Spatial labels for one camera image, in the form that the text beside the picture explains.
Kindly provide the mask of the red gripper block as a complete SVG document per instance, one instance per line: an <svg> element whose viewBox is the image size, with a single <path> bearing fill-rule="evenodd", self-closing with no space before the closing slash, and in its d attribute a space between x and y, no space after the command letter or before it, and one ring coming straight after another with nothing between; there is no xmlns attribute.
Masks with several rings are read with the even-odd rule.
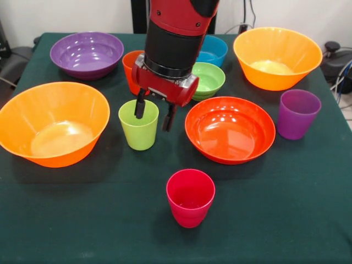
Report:
<svg viewBox="0 0 352 264"><path fill-rule="evenodd" d="M199 84L199 77L193 74L190 74L186 79L176 81L162 78L143 66L143 62L135 62L133 65L132 79L141 87L134 112L137 119L141 119L144 115L146 90L162 96L169 102L168 113L162 125L163 131L171 130L177 106L187 105Z"/></svg>

